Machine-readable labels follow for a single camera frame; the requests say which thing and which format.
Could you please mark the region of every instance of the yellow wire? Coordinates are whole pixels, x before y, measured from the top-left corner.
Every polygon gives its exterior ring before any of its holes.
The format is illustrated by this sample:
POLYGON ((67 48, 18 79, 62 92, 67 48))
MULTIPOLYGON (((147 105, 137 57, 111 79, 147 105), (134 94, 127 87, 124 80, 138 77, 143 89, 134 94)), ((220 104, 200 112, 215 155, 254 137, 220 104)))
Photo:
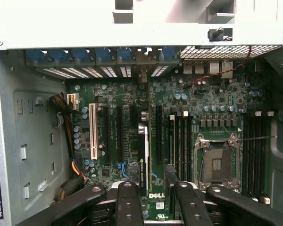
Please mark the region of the yellow wire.
POLYGON ((72 165, 72 169, 74 170, 74 172, 77 174, 77 175, 80 175, 80 173, 76 170, 75 168, 75 165, 74 165, 74 162, 71 163, 72 165))

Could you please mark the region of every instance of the white pci slot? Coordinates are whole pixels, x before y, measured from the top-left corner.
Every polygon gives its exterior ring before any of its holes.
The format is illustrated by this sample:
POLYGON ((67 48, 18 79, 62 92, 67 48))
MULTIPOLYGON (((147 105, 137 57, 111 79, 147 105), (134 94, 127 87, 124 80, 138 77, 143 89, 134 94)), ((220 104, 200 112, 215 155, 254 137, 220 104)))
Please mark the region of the white pci slot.
POLYGON ((89 104, 91 159, 98 159, 98 117, 97 104, 89 104))

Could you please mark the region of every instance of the barcode label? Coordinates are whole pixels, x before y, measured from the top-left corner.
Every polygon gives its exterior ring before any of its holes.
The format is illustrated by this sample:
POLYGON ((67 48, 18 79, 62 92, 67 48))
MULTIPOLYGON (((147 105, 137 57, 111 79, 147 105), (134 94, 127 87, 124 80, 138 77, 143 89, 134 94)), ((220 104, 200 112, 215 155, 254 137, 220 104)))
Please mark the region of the barcode label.
POLYGON ((163 210, 165 208, 165 203, 164 202, 157 202, 156 203, 156 209, 157 210, 163 210))

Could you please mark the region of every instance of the motherboard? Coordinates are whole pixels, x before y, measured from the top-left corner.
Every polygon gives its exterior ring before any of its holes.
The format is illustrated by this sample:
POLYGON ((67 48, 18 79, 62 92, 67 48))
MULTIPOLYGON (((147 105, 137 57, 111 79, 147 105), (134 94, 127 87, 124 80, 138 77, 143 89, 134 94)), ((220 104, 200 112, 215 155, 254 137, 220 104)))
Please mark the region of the motherboard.
POLYGON ((171 218, 164 188, 168 165, 179 181, 200 190, 221 184, 241 193, 245 118, 266 110, 268 75, 255 72, 251 62, 231 73, 199 79, 203 74, 175 67, 143 82, 68 81, 85 185, 109 189, 116 181, 136 182, 147 220, 171 218))

